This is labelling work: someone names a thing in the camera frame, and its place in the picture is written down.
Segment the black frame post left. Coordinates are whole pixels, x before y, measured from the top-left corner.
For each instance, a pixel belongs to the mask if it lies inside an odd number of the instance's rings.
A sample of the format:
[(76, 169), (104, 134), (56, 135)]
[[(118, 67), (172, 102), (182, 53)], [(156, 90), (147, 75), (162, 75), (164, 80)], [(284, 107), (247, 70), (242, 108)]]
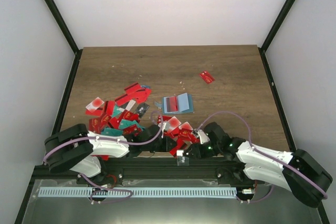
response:
[(74, 54), (77, 54), (80, 50), (65, 22), (65, 20), (63, 19), (63, 16), (61, 14), (61, 12), (59, 11), (56, 3), (54, 0), (44, 0), (44, 2), (46, 3), (47, 7), (49, 8), (53, 18), (55, 19), (58, 27), (60, 28), (64, 38), (66, 39), (68, 45), (70, 46), (72, 52)]

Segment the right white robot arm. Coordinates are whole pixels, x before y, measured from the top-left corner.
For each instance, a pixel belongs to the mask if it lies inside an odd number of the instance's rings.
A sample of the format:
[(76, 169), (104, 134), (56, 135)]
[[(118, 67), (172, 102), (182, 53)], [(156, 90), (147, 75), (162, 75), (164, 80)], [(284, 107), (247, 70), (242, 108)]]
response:
[(222, 154), (243, 165), (233, 170), (238, 183), (259, 180), (284, 188), (304, 205), (317, 208), (327, 199), (331, 175), (305, 150), (277, 151), (254, 145), (240, 137), (230, 137), (216, 122), (192, 131), (198, 141), (183, 156), (202, 159)]

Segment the red card far right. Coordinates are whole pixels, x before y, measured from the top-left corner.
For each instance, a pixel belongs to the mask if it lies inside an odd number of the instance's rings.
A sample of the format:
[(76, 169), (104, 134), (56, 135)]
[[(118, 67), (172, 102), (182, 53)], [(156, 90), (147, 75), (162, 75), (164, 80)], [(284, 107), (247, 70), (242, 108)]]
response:
[(207, 83), (210, 84), (215, 81), (212, 75), (208, 71), (202, 71), (199, 76)]

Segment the red card black stripe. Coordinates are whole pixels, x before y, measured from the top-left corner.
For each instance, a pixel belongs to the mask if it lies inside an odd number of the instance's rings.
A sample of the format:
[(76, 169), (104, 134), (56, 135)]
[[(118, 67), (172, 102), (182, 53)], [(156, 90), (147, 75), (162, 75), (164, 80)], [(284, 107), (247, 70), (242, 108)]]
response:
[(167, 112), (176, 112), (178, 111), (178, 99), (176, 96), (166, 98)]

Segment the black frame post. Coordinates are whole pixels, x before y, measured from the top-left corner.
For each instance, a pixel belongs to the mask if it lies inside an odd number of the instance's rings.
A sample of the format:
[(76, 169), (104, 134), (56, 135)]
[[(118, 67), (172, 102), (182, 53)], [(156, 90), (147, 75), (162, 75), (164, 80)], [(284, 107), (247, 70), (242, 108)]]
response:
[(65, 22), (65, 20), (63, 19), (63, 16), (61, 14), (61, 12), (59, 11), (56, 3), (54, 0), (44, 0), (44, 2), (46, 3), (47, 7), (49, 8), (53, 18), (55, 19), (58, 27), (60, 28), (64, 38), (66, 39), (68, 45), (70, 46), (72, 52), (74, 54), (77, 54), (80, 50)]
[(262, 46), (259, 48), (260, 53), (265, 53), (269, 46), (271, 45), (273, 39), (275, 38), (277, 32), (279, 31), (281, 25), (285, 21), (288, 13), (293, 7), (296, 0), (285, 0), (279, 14), (277, 15), (270, 31), (268, 32)]

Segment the black frame post right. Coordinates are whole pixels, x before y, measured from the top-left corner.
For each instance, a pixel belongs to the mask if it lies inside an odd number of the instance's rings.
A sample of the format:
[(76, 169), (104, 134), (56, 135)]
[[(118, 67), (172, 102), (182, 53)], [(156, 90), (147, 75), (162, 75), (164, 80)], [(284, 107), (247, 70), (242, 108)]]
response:
[(265, 53), (269, 46), (271, 45), (273, 39), (275, 38), (277, 32), (279, 31), (281, 25), (285, 21), (288, 13), (293, 7), (296, 0), (285, 0), (279, 14), (277, 15), (270, 31), (268, 32), (262, 46), (259, 48), (260, 53)]

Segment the red card top pile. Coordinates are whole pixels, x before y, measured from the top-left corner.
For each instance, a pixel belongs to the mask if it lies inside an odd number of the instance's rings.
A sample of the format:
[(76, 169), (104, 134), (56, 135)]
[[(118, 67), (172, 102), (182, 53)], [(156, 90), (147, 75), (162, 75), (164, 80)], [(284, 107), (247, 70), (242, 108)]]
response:
[(124, 88), (124, 91), (127, 95), (131, 95), (140, 89), (141, 89), (140, 84), (136, 82)]

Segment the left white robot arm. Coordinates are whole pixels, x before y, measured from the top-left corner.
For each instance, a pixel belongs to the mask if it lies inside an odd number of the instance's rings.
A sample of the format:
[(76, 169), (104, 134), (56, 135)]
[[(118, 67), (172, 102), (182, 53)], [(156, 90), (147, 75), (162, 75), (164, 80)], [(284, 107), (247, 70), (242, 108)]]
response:
[(155, 124), (145, 129), (132, 125), (123, 130), (106, 128), (99, 134), (77, 124), (45, 140), (43, 162), (51, 173), (71, 170), (102, 184), (107, 178), (103, 161), (109, 158), (172, 151), (177, 143), (164, 134), (165, 129)]

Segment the red gold card pile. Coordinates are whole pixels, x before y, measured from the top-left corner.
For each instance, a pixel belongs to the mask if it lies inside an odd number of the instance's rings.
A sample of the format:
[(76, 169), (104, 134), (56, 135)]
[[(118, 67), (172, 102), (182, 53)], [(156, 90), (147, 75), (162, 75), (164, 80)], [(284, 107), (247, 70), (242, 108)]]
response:
[(192, 126), (185, 122), (181, 124), (179, 127), (178, 137), (182, 140), (190, 141), (190, 142), (196, 142), (197, 138), (194, 135)]
[(134, 124), (134, 125), (131, 125), (131, 126), (128, 126), (128, 127), (124, 128), (123, 129), (123, 135), (128, 135), (128, 134), (138, 135), (142, 131), (143, 131), (142, 127), (139, 127), (138, 125)]

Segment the white red card left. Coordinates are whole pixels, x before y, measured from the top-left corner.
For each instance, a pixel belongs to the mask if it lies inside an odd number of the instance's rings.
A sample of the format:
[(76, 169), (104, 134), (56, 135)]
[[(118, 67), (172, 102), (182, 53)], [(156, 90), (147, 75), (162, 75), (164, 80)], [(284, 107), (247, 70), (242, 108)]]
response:
[(97, 109), (99, 109), (102, 105), (104, 104), (104, 101), (99, 98), (99, 97), (96, 97), (94, 100), (92, 100), (88, 105), (86, 105), (86, 109), (89, 111), (89, 112), (94, 112), (96, 111)]

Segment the black card centre left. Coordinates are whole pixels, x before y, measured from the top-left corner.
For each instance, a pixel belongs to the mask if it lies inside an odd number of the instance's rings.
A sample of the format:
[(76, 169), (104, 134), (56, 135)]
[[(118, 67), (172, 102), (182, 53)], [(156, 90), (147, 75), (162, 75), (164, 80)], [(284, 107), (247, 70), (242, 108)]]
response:
[(149, 109), (149, 105), (147, 103), (140, 103), (136, 110), (135, 110), (135, 114), (137, 114), (139, 116), (139, 118), (143, 117), (145, 115), (145, 113), (147, 112), (147, 110)]

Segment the red VIP card centre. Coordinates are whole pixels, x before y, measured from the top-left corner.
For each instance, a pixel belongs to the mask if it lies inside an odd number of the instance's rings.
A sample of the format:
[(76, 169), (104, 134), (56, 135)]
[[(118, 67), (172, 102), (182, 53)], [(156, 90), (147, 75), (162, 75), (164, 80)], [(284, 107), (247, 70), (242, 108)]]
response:
[(157, 125), (159, 126), (162, 122), (168, 122), (172, 117), (171, 116), (158, 116), (157, 117)]

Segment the small black card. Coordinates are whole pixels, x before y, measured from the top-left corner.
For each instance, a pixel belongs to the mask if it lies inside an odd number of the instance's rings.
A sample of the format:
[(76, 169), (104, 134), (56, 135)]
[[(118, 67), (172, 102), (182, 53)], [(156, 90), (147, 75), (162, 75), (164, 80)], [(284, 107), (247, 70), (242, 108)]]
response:
[(176, 151), (177, 166), (189, 166), (189, 158), (184, 156), (183, 150)]

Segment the white red circle card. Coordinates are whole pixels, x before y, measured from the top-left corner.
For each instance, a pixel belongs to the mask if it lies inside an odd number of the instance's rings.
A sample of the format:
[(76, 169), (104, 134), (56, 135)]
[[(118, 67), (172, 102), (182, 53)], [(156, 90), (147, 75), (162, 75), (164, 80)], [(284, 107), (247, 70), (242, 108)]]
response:
[(170, 133), (174, 131), (176, 128), (178, 128), (181, 125), (181, 121), (177, 117), (172, 117), (166, 122), (166, 132)]

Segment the teal leather card holder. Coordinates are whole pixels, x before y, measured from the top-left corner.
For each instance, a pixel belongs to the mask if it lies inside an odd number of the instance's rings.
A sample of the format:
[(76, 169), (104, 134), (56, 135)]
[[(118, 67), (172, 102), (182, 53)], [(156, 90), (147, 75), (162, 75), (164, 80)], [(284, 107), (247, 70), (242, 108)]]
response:
[(155, 101), (154, 105), (161, 109), (164, 115), (194, 112), (193, 97), (188, 93), (163, 97), (161, 102)]

